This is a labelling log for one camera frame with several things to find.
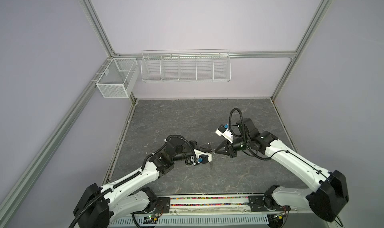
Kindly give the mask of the large toothed metal keyring disc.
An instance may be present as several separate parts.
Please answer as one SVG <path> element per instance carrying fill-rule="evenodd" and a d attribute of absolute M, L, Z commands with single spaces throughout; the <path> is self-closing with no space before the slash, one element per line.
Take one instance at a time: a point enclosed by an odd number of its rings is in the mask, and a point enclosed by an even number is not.
<path fill-rule="evenodd" d="M 214 151 L 211 151 L 210 154 L 209 154 L 209 167 L 210 167 L 211 170 L 213 169 L 214 154 L 215 154 Z"/>

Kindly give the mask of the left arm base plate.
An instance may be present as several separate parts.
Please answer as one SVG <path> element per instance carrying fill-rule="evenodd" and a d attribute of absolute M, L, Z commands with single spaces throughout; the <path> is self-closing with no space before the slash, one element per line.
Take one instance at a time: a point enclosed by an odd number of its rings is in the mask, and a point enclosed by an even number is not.
<path fill-rule="evenodd" d="M 155 201 L 151 201 L 143 211 L 136 212 L 136 214 L 168 214 L 170 208 L 170 197 L 158 197 Z"/>

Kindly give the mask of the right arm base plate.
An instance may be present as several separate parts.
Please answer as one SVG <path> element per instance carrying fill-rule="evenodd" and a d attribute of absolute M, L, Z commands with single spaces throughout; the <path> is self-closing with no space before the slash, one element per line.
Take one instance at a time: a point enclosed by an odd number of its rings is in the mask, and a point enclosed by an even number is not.
<path fill-rule="evenodd" d="M 248 205 L 252 212 L 270 211 L 270 212 L 289 212 L 290 206 L 278 205 L 272 197 L 264 195 L 248 196 Z"/>

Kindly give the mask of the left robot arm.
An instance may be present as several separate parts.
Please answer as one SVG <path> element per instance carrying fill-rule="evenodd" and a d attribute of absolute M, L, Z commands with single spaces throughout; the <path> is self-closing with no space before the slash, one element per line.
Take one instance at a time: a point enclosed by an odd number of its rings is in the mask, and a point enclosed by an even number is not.
<path fill-rule="evenodd" d="M 155 152 L 147 155 L 138 169 L 111 183 L 86 188 L 74 209 L 73 228 L 107 228 L 111 222 L 136 212 L 153 212 L 156 194 L 146 185 L 169 173 L 176 161 L 187 166 L 208 164 L 212 150 L 199 147 L 180 135 L 170 135 Z"/>

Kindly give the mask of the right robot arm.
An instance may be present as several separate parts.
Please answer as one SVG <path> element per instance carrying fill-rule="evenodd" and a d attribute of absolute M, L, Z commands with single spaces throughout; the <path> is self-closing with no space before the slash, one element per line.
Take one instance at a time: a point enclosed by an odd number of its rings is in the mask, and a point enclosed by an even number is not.
<path fill-rule="evenodd" d="M 272 133 L 259 132 L 251 119 L 243 117 L 239 108 L 233 108 L 230 115 L 234 112 L 240 116 L 235 125 L 240 134 L 234 133 L 231 121 L 221 124 L 216 134 L 226 140 L 215 149 L 215 153 L 235 158 L 242 151 L 261 161 L 276 161 L 307 186 L 305 189 L 291 189 L 273 185 L 264 192 L 261 200 L 251 198 L 250 201 L 269 211 L 279 207 L 310 210 L 322 220 L 336 222 L 342 227 L 339 214 L 350 200 L 346 176 L 338 170 L 330 172 L 310 162 Z"/>

